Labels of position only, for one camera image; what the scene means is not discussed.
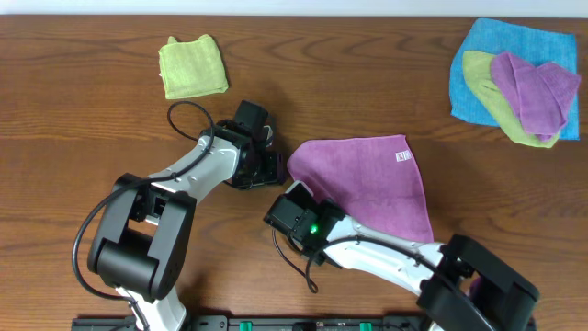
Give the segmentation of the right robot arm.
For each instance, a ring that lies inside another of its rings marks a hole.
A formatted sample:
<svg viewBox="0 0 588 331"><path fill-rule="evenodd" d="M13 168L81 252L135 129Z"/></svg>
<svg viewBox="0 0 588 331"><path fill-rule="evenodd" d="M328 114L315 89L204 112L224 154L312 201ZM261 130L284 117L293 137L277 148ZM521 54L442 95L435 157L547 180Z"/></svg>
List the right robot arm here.
<svg viewBox="0 0 588 331"><path fill-rule="evenodd" d="M324 201L303 216L297 240L309 261L325 257L372 274L417 297L433 330L531 330L535 285L476 240L419 243L384 234Z"/></svg>

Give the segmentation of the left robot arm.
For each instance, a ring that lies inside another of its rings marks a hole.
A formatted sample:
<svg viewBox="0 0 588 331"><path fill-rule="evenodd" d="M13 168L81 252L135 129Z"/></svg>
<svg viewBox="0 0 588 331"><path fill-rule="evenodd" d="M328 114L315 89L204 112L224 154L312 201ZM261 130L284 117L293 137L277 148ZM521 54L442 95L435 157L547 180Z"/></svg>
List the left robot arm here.
<svg viewBox="0 0 588 331"><path fill-rule="evenodd" d="M90 212L102 216L87 267L126 302L137 330L180 330L187 309L175 283L185 262L197 205L218 185L239 190L285 181L271 150L269 115L237 115L204 130L196 146L160 173L121 176Z"/></svg>

